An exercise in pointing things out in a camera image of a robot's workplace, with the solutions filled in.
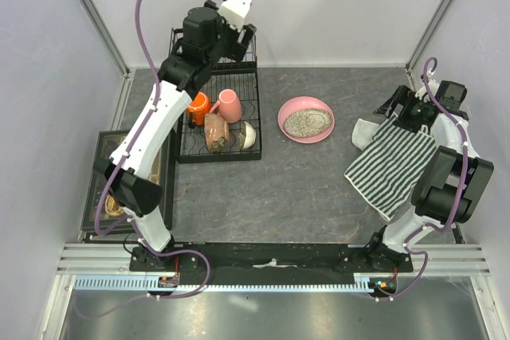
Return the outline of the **pink plate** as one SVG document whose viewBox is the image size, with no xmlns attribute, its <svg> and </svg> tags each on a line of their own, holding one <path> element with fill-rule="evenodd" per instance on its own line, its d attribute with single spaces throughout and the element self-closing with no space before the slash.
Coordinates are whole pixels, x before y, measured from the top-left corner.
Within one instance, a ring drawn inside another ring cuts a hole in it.
<svg viewBox="0 0 510 340">
<path fill-rule="evenodd" d="M 333 131 L 335 117 L 328 105 L 311 96 L 286 101 L 277 115 L 282 132 L 298 143 L 318 143 Z"/>
</svg>

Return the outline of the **speckled beige plate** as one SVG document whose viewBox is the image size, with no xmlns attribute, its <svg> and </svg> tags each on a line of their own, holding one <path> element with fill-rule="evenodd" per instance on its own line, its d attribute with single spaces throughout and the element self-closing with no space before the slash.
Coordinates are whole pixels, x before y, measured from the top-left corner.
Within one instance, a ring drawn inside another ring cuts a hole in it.
<svg viewBox="0 0 510 340">
<path fill-rule="evenodd" d="M 291 136 L 305 139 L 326 131 L 332 125 L 332 114 L 319 108 L 306 108 L 292 113 L 284 121 L 284 130 Z"/>
</svg>

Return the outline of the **beige patterned cup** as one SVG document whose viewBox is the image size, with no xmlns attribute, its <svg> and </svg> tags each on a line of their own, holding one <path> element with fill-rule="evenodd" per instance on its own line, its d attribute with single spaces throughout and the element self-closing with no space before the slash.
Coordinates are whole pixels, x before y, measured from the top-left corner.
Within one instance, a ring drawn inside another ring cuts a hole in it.
<svg viewBox="0 0 510 340">
<path fill-rule="evenodd" d="M 205 117 L 204 135 L 210 153 L 219 152 L 230 139 L 229 124 L 219 115 L 208 113 Z"/>
</svg>

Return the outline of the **white patterned bowl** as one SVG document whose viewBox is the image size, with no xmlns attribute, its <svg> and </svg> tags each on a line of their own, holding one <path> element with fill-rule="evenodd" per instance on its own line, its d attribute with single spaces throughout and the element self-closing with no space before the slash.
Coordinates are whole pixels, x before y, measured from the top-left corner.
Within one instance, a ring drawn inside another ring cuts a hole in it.
<svg viewBox="0 0 510 340">
<path fill-rule="evenodd" d="M 239 132 L 239 147 L 240 150 L 248 150 L 251 148 L 256 141 L 256 131 L 253 126 L 246 122 L 241 122 L 241 129 Z"/>
</svg>

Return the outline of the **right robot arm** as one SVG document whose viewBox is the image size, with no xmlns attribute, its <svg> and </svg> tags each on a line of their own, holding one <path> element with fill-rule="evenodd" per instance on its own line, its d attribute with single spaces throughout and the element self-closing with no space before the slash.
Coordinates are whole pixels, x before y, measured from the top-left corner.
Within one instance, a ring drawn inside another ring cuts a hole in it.
<svg viewBox="0 0 510 340">
<path fill-rule="evenodd" d="M 401 85 L 375 110 L 389 117 L 400 107 L 393 126 L 410 133 L 427 127 L 436 150 L 413 188 L 410 209 L 372 235 L 364 250 L 370 269 L 410 271 L 415 243 L 473 215 L 494 165 L 482 159 L 470 142 L 469 117 L 461 110 L 466 95 L 463 84 L 450 80 L 429 82 L 417 92 Z"/>
</svg>

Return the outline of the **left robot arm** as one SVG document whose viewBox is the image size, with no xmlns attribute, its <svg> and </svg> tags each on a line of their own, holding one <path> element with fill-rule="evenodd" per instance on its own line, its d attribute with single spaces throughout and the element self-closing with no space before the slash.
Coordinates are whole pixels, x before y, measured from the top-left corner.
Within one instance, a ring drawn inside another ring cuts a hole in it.
<svg viewBox="0 0 510 340">
<path fill-rule="evenodd" d="M 159 203 L 163 188 L 148 178 L 173 126 L 222 59 L 242 61 L 256 33 L 246 22 L 252 0 L 212 1 L 190 10 L 177 29 L 168 58 L 155 75 L 149 100 L 123 143 L 95 168 L 107 180 L 104 195 L 121 206 L 148 250 L 147 262 L 166 271 L 175 261 L 173 237 Z"/>
</svg>

